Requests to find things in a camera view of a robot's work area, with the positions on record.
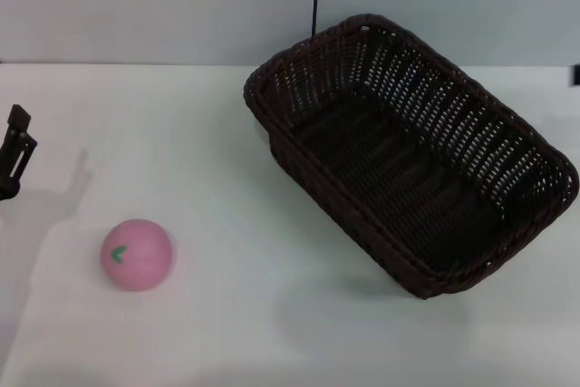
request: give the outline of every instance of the toy peach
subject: toy peach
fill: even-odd
[[[107,276],[134,292],[159,285],[171,269],[172,258],[169,236],[147,219],[121,222],[101,247],[101,264]]]

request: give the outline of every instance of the white tabletop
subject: white tabletop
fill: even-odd
[[[580,168],[566,69],[466,70]],[[0,65],[0,118],[22,104],[39,142],[0,203],[0,385],[579,385],[580,201],[475,288],[413,299],[276,165],[252,71]],[[148,292],[100,270],[127,218],[176,243]]]

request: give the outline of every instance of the wicker basket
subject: wicker basket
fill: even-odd
[[[566,156],[377,15],[277,54],[245,98],[280,166],[420,298],[474,286],[578,193]]]

